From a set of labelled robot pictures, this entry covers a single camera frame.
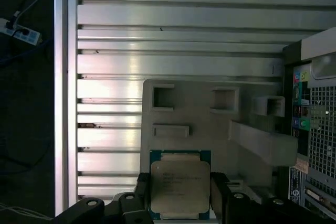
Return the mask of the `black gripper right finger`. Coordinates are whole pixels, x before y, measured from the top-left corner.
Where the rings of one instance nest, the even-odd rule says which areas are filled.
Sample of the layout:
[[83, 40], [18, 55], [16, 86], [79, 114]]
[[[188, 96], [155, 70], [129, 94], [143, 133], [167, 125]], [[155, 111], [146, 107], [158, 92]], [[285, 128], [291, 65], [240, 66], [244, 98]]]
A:
[[294, 202], [271, 197], [262, 204], [228, 187], [224, 173], [211, 173], [210, 205], [219, 223], [335, 223]]

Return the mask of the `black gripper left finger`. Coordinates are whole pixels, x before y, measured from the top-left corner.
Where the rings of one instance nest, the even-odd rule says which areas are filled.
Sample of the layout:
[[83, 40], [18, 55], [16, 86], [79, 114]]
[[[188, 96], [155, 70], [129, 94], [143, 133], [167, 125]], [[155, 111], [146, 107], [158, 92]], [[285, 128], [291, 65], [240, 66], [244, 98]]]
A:
[[54, 223], [153, 223], [149, 213], [150, 174], [140, 173], [135, 190], [115, 195], [105, 205], [99, 198], [85, 198], [54, 218]]

